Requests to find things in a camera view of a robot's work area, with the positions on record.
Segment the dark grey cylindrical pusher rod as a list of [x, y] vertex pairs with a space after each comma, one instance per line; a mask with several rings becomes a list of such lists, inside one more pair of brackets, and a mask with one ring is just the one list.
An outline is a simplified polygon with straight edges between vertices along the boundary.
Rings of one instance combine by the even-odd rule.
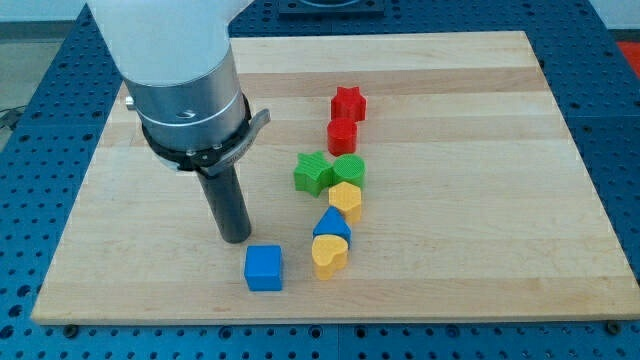
[[235, 167], [197, 174], [222, 239], [231, 244], [247, 240], [252, 228]]

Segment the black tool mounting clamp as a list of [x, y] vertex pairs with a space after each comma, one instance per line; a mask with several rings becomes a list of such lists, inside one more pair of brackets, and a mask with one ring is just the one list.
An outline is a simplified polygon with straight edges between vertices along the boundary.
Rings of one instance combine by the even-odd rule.
[[216, 176], [232, 168], [252, 146], [260, 130], [271, 121], [268, 109], [251, 116], [246, 97], [243, 101], [241, 113], [245, 117], [229, 134], [224, 133], [220, 125], [234, 119], [236, 110], [231, 108], [188, 124], [157, 123], [142, 117], [143, 135], [169, 168]]

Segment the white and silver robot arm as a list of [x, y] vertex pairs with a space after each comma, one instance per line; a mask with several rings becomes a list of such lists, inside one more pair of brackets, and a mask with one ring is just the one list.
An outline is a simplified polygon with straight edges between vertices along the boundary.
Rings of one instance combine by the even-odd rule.
[[141, 120], [168, 167], [194, 172], [222, 239], [251, 223], [235, 163], [270, 113], [253, 113], [240, 85], [229, 25], [238, 0], [90, 0], [87, 3]]

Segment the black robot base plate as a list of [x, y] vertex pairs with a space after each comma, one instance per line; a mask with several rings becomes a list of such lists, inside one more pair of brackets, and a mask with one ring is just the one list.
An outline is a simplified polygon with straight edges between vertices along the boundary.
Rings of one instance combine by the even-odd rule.
[[383, 15], [385, 0], [278, 0], [280, 16]]

